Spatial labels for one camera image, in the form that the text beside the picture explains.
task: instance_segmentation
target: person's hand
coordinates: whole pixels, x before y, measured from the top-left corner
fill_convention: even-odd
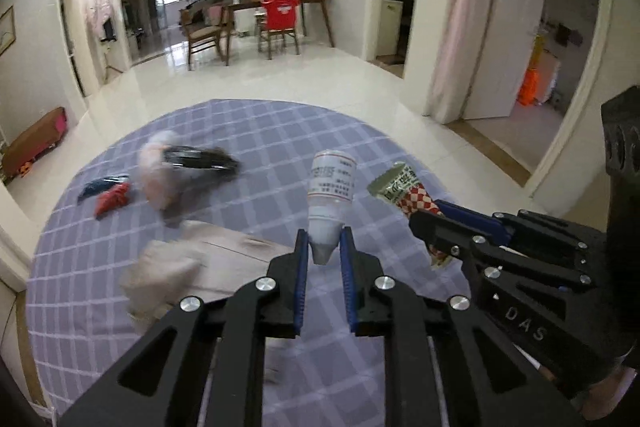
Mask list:
[[[610,414],[625,396],[635,377],[635,369],[621,366],[612,375],[591,386],[580,410],[585,420],[598,420]]]

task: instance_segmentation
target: red and white checkered packaging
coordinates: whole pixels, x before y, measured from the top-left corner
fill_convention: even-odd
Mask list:
[[[398,206],[407,218],[419,210],[443,215],[413,168],[403,162],[396,163],[382,176],[371,182],[367,189],[373,197]],[[431,245],[428,250],[433,267],[445,266],[453,259],[449,254],[436,250]]]
[[[406,217],[410,217],[418,210],[426,210],[433,214],[442,214],[437,204],[433,202],[429,193],[425,190],[422,183],[409,188],[408,192],[396,203]]]

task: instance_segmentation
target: white plastic bottle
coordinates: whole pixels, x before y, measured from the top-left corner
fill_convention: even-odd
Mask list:
[[[327,264],[340,242],[355,182],[356,160],[343,151],[316,154],[311,167],[307,199],[307,232],[315,264]]]

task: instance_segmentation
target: purple plaid tablecloth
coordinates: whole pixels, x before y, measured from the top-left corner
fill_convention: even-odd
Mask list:
[[[180,211],[161,216],[142,194],[100,221],[95,200],[76,204],[84,184],[107,174],[137,178],[138,150],[164,129],[185,144],[219,146],[242,162],[234,181],[212,186],[194,177]],[[429,171],[369,125],[319,107],[260,100],[211,100],[165,115],[107,149],[78,172],[55,207],[28,282],[27,321],[44,389],[62,413],[136,341],[118,286],[148,241],[178,238],[182,219],[197,219],[291,245],[306,226],[306,183],[316,152],[341,149],[358,161],[348,225],[359,250],[422,295],[466,292],[455,264],[432,271],[424,244],[399,209],[369,196],[370,181],[393,162],[415,166],[434,199],[448,198]],[[280,384],[264,390],[265,426],[384,425],[383,344],[356,339],[345,318],[338,255],[308,273],[302,335],[290,341]]]

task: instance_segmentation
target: bottle label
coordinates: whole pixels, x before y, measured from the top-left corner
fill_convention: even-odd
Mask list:
[[[322,151],[311,166],[309,196],[330,196],[352,201],[356,160],[343,151]]]

